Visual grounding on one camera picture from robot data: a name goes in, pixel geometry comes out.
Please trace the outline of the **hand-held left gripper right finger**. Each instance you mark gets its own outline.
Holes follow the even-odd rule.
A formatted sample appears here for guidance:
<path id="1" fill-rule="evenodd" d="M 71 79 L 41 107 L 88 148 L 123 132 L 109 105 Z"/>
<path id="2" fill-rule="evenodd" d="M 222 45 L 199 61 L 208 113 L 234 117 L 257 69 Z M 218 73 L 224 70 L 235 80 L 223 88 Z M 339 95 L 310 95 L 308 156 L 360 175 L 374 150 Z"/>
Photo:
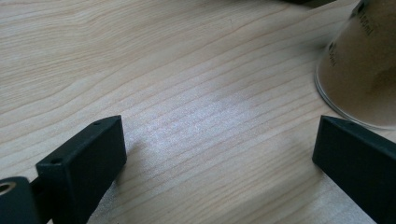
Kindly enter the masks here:
<path id="1" fill-rule="evenodd" d="M 396 143 L 323 116 L 312 161 L 377 224 L 396 224 Z"/>

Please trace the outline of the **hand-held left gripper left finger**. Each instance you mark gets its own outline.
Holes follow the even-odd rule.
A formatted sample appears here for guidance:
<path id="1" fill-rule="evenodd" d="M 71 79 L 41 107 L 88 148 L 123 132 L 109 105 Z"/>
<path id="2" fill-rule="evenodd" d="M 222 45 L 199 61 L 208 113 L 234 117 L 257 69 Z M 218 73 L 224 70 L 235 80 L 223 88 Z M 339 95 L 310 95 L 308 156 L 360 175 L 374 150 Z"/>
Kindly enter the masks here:
<path id="1" fill-rule="evenodd" d="M 97 120 L 36 164 L 43 221 L 86 224 L 127 161 L 122 120 Z"/>

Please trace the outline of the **glass jar with silver lid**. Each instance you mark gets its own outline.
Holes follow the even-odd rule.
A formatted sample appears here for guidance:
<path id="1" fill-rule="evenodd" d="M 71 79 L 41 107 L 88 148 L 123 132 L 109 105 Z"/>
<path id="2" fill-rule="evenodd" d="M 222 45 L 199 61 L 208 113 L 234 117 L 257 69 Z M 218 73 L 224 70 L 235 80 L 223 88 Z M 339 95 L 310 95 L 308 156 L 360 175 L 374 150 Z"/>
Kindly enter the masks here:
<path id="1" fill-rule="evenodd" d="M 360 0 L 319 60 L 315 81 L 343 117 L 396 130 L 396 0 Z"/>

